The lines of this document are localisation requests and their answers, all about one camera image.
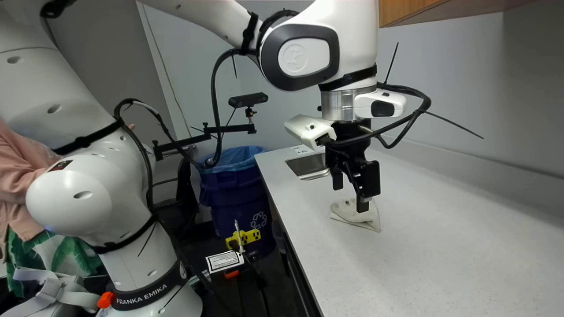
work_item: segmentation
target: pink shirt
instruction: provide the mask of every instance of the pink shirt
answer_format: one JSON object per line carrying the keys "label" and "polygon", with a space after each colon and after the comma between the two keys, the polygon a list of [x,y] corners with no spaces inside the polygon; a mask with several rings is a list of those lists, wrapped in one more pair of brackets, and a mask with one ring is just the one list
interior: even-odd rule
{"label": "pink shirt", "polygon": [[24,193],[29,183],[57,156],[45,146],[12,132],[0,119],[0,258],[4,250],[6,225],[27,241],[43,228],[29,216]]}

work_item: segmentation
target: blue bin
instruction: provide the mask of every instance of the blue bin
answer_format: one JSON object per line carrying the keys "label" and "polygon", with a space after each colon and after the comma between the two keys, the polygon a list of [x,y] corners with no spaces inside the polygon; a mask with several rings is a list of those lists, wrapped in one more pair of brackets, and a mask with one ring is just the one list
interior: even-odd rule
{"label": "blue bin", "polygon": [[258,146],[228,147],[221,151],[212,169],[198,169],[200,204],[211,207],[212,227],[218,236],[227,237],[239,228],[258,228],[260,241],[255,243],[255,257],[267,255],[272,246],[269,202],[262,184],[260,170],[253,155]]}

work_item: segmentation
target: cabinet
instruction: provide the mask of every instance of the cabinet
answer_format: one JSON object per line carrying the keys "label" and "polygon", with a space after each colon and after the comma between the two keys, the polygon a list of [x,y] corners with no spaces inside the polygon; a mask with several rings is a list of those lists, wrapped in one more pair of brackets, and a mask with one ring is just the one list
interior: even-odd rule
{"label": "cabinet", "polygon": [[380,26],[505,10],[531,0],[378,0]]}

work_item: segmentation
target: person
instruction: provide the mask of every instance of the person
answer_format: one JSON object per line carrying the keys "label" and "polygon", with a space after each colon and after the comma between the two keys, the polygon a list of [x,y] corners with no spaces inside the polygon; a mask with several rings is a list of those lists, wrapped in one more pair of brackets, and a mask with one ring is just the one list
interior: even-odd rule
{"label": "person", "polygon": [[0,262],[6,265],[6,290],[13,295],[29,295],[12,278],[15,267],[84,278],[96,274],[101,265],[86,243],[45,230],[24,206],[31,181],[56,160],[49,147],[15,133],[0,118]]}

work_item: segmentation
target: white table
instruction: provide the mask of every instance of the white table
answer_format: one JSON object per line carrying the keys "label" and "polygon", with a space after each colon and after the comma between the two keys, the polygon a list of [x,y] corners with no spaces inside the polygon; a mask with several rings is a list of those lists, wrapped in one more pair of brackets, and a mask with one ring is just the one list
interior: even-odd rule
{"label": "white table", "polygon": [[380,232],[329,220],[329,176],[297,179],[302,147],[256,155],[325,317],[560,317],[564,228],[406,160],[382,163]]}

